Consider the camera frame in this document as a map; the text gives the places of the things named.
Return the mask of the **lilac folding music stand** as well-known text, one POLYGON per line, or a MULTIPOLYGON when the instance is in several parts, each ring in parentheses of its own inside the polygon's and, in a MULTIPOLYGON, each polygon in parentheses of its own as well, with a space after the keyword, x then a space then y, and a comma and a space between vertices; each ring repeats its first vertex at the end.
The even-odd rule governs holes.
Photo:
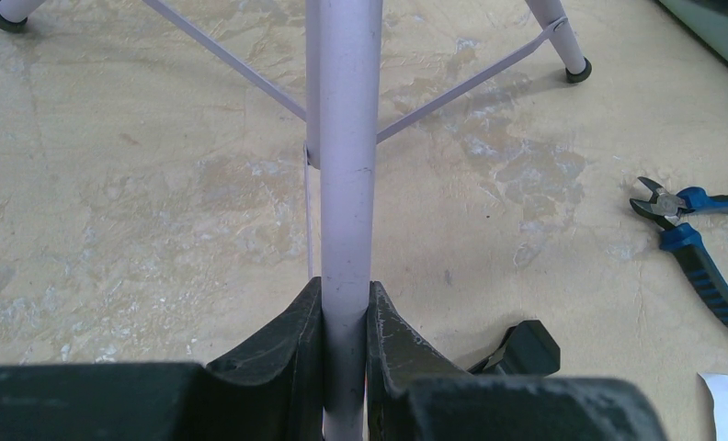
POLYGON ((207 365, 284 312, 315 277, 322 438, 363 437, 383 4, 259 4, 250 43, 303 79, 171 92, 168 60, 126 45, 92 62, 50 48, 52 2, 0 1, 0 366, 207 365), (147 106, 159 98, 159 108, 147 106))

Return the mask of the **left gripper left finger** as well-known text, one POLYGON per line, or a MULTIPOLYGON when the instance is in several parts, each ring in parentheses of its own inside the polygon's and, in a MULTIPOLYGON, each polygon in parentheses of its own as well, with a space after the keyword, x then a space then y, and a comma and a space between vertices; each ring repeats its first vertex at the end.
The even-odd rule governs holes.
POLYGON ((319 440, 321 280, 207 365, 0 366, 0 440, 319 440))

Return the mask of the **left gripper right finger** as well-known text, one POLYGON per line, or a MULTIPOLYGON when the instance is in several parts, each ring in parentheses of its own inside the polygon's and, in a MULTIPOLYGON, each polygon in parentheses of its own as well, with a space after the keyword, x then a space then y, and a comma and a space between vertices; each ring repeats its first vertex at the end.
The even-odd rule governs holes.
POLYGON ((426 341, 370 285, 371 440, 664 440, 647 398, 606 378, 474 376, 426 341))

